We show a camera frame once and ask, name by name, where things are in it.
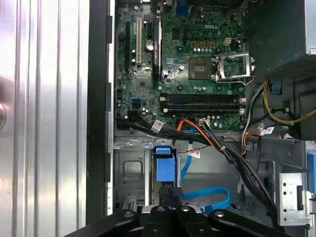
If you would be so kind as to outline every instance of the expansion slot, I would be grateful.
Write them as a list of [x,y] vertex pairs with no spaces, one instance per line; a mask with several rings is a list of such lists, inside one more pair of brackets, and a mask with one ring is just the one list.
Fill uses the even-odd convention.
[[136,64],[142,65],[142,28],[143,19],[137,18],[136,20]]
[[125,23],[125,70],[130,68],[130,22]]
[[159,80],[161,74],[161,21],[154,21],[154,59],[153,79]]

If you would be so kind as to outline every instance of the blue component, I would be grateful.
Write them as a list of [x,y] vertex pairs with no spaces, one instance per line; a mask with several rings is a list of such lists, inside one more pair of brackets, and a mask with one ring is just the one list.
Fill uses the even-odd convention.
[[141,104],[142,99],[132,99],[132,104]]
[[[196,129],[194,127],[191,127],[191,134],[195,134],[196,132]],[[181,182],[184,180],[184,176],[186,175],[190,165],[191,165],[191,161],[192,161],[192,156],[188,155],[188,158],[187,158],[187,162],[186,164],[184,165],[183,169],[181,170]]]
[[184,196],[182,196],[182,200],[194,199],[194,198],[211,195],[211,194],[226,194],[227,199],[213,205],[200,207],[202,213],[208,214],[213,210],[227,209],[229,205],[231,204],[231,194],[229,193],[227,189],[224,189],[224,188],[209,188],[209,189],[204,189],[204,190],[196,191],[193,193],[185,194]]
[[170,147],[156,147],[157,156],[157,181],[174,182],[175,180],[175,157]]
[[178,0],[177,16],[188,16],[188,15],[189,15],[188,0]]
[[308,161],[308,191],[316,194],[316,153],[307,154]]
[[279,80],[274,80],[271,85],[271,94],[272,95],[281,95],[282,82]]

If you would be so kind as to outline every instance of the green circuit board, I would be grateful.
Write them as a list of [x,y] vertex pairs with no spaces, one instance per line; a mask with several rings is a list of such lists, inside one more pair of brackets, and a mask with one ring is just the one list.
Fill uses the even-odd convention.
[[[210,60],[214,55],[242,52],[243,23],[241,14],[226,8],[205,7],[203,10],[190,8],[189,16],[177,16],[176,6],[164,6],[162,24],[162,73],[159,81],[153,80],[153,52],[146,48],[148,32],[145,24],[156,18],[156,6],[124,4],[118,6],[118,76],[117,76],[117,116],[124,117],[131,109],[132,99],[141,99],[139,108],[143,118],[153,123],[156,119],[175,128],[181,118],[207,119],[213,130],[234,130],[242,128],[241,115],[227,114],[166,114],[160,107],[161,93],[171,94],[222,94],[243,95],[241,83],[217,84],[210,79],[190,78],[190,62],[197,59]],[[130,64],[125,70],[126,23],[130,23],[130,49],[135,50],[137,19],[142,18],[142,60],[141,67]],[[226,38],[232,44],[224,46]],[[225,62],[226,75],[243,73],[243,62]]]

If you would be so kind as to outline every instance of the blue sata port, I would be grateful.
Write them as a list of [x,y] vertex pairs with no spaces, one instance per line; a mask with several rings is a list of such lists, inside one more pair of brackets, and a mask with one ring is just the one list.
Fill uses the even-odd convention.
[[142,105],[142,99],[132,99],[131,104],[133,108],[140,108]]

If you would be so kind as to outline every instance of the dell logo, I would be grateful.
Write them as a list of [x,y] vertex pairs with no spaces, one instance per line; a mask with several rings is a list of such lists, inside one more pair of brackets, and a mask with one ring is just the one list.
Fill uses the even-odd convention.
[[204,25],[204,29],[218,30],[217,25]]

